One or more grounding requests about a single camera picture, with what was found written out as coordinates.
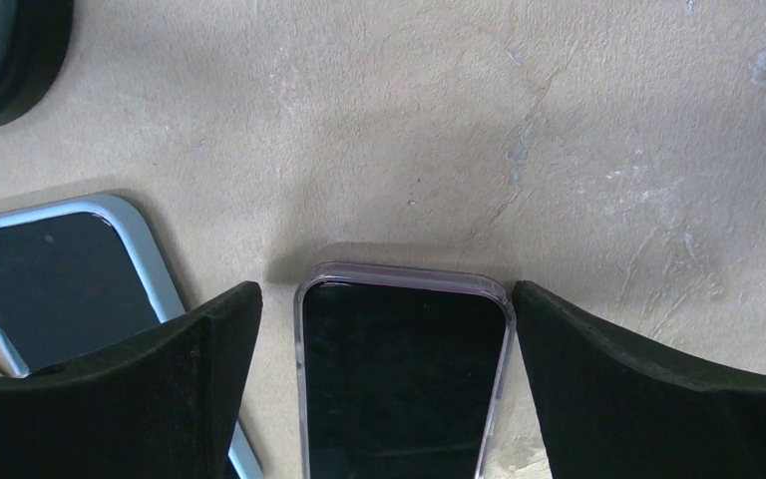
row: black cylindrical object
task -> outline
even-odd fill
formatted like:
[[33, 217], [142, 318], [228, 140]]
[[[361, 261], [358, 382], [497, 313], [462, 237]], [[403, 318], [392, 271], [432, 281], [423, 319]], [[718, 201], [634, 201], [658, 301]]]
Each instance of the black cylindrical object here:
[[0, 126], [48, 91], [66, 57], [73, 0], [0, 0]]

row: smartphone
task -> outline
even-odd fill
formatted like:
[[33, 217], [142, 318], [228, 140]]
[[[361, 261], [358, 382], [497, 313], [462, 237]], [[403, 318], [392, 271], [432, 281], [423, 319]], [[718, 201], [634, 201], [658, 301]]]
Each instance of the smartphone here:
[[482, 478], [514, 330], [487, 277], [320, 265], [295, 296], [304, 478]]
[[[184, 312], [148, 225], [125, 200], [92, 195], [0, 215], [0, 346], [16, 375]], [[262, 477], [238, 424], [228, 458], [226, 477]]]

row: black rubber object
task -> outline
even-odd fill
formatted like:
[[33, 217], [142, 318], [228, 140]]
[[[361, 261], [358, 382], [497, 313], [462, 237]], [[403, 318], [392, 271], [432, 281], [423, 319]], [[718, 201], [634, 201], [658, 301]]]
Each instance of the black rubber object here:
[[112, 346], [0, 377], [0, 478], [232, 477], [261, 311], [245, 282]]
[[0, 126], [54, 83], [72, 33], [73, 0], [0, 0]]
[[766, 376], [664, 346], [531, 282], [513, 304], [555, 479], [766, 479]]

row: phone screen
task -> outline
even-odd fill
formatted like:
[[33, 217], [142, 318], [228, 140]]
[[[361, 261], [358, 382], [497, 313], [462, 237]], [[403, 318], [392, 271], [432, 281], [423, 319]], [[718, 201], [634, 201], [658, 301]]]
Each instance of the phone screen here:
[[324, 282], [303, 298], [311, 479], [472, 479], [507, 316], [490, 299]]
[[75, 213], [0, 228], [0, 328], [30, 372], [157, 324], [104, 218]]

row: concrete surface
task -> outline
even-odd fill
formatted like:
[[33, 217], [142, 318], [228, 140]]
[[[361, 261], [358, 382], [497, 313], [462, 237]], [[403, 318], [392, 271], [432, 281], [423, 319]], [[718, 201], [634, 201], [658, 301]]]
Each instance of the concrete surface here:
[[[189, 305], [261, 282], [241, 417], [297, 478], [320, 260], [532, 279], [766, 373], [765, 48], [766, 0], [78, 1], [58, 82], [0, 129], [0, 212], [118, 192]], [[489, 477], [547, 477], [513, 364]]]

